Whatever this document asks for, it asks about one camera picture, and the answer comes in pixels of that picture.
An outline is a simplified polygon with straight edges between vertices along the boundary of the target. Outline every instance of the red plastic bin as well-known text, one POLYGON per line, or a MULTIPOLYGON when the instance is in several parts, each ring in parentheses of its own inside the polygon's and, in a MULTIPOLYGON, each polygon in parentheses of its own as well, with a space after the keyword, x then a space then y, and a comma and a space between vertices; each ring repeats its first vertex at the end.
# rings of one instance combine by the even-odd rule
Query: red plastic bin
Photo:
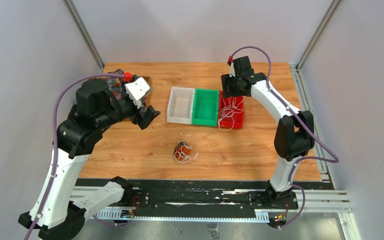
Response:
POLYGON ((218 96, 218 119, 222 117, 222 109, 226 107, 226 105, 229 104, 229 99, 236 99, 236 104, 240 103, 238 106, 238 109, 241 109, 241 113, 235 113, 233 117, 225 117, 223 120, 220 121, 220 127, 221 128, 227 128, 230 129, 241 129, 244 124, 244 117, 245 117, 245 109, 244 109, 244 102, 243 96, 230 96, 228 98, 223 98, 223 91, 219 91, 218 96))

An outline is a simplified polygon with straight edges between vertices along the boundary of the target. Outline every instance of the green plastic bin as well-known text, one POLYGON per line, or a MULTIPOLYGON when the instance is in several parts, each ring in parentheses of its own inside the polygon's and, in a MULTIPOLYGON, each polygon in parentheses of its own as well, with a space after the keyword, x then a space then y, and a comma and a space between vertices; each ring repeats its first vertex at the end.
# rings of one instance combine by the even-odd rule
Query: green plastic bin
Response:
POLYGON ((193 99, 192 124, 203 126, 217 126, 219 115, 219 91, 209 89, 195 89, 193 99))

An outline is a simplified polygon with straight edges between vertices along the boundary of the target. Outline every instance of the metal bracket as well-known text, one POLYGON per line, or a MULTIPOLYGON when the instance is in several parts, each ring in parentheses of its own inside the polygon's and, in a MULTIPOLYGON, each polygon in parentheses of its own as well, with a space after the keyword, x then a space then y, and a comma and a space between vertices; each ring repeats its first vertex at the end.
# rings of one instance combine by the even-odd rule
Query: metal bracket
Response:
POLYGON ((74 3, 72 0, 62 0, 65 4, 65 7, 68 10, 68 13, 70 14, 74 24, 76 25, 78 31, 80 32, 84 42, 86 43, 87 48, 90 51, 90 54, 92 54, 93 59, 95 60, 96 64, 100 68, 101 72, 104 70, 104 61, 102 61, 101 56, 98 53, 97 48, 95 47, 94 43, 92 42, 91 37, 89 36, 88 31, 86 30, 85 25, 82 22, 82 19, 80 18, 79 13, 76 10, 76 7, 74 6, 74 3))

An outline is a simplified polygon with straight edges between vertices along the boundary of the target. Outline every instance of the orange object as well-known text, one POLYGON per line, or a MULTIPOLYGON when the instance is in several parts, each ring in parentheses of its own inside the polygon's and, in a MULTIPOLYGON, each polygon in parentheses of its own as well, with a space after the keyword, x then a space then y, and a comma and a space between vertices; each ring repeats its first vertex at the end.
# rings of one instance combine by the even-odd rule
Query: orange object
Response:
POLYGON ((191 154, 191 149, 188 148, 189 145, 183 141, 183 140, 180 140, 177 144, 177 146, 174 148, 174 157, 178 160, 178 161, 182 161, 183 158, 184 158, 184 154, 186 155, 190 155, 191 154))

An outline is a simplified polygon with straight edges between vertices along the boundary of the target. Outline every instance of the wire bundle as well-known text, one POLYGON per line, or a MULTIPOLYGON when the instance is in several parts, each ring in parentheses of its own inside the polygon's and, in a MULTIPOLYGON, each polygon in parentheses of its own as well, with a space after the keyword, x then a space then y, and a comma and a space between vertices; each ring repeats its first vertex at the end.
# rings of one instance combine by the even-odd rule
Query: wire bundle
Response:
POLYGON ((180 164, 185 164, 192 160, 191 156, 192 146, 189 146, 185 141, 180 140, 174 148, 174 158, 180 164))
POLYGON ((242 101, 240 101, 237 105, 236 105, 236 97, 229 97, 229 102, 228 104, 226 104, 225 107, 223 107, 221 110, 220 110, 220 118, 217 120, 217 125, 218 125, 218 129, 222 130, 222 131, 230 131, 233 129, 234 125, 235 125, 235 119, 233 118, 233 116, 235 114, 240 114, 242 113, 244 110, 240 109, 239 106, 241 105, 241 103, 244 102, 244 98, 242 98, 242 101), (225 118, 231 118, 232 119, 232 126, 229 128, 229 129, 222 129, 221 126, 220 126, 220 122, 225 119, 225 118))

